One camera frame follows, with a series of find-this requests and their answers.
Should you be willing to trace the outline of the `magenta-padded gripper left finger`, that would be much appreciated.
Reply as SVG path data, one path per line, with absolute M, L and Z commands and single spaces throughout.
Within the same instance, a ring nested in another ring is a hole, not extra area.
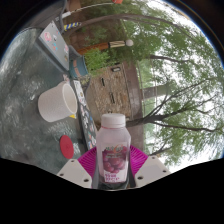
M 84 188 L 98 185 L 96 148 L 92 148 L 78 159 L 69 159 L 57 175 Z

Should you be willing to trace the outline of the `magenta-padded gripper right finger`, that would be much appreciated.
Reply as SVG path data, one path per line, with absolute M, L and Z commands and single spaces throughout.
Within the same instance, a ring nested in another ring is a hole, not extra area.
M 157 156 L 147 156 L 140 149 L 130 147 L 130 166 L 137 188 L 143 187 L 170 174 Z

